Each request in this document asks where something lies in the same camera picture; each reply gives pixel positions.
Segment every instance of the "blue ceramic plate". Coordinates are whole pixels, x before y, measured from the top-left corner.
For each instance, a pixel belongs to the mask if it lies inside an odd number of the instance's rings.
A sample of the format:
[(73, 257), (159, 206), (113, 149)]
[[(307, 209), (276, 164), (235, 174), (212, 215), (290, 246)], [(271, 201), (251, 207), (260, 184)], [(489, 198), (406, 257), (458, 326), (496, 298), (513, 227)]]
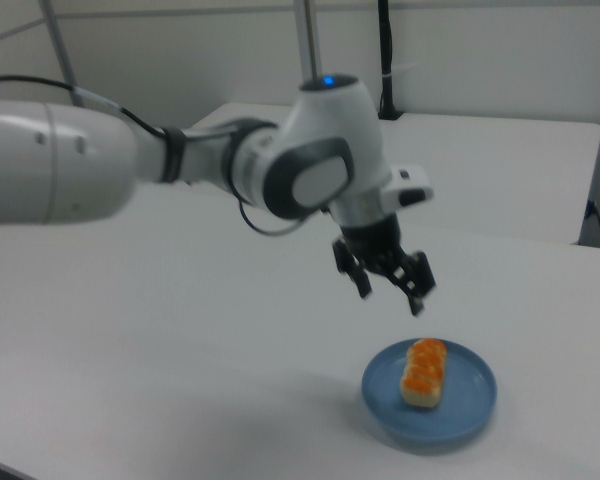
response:
[(362, 376), (362, 396), (371, 414), (389, 433), (408, 442), (434, 445), (470, 437), (483, 427), (496, 403), (496, 379), (482, 358), (468, 348), (447, 346), (440, 403), (432, 409), (407, 405), (400, 378), (407, 349), (417, 338), (391, 345), (377, 354)]

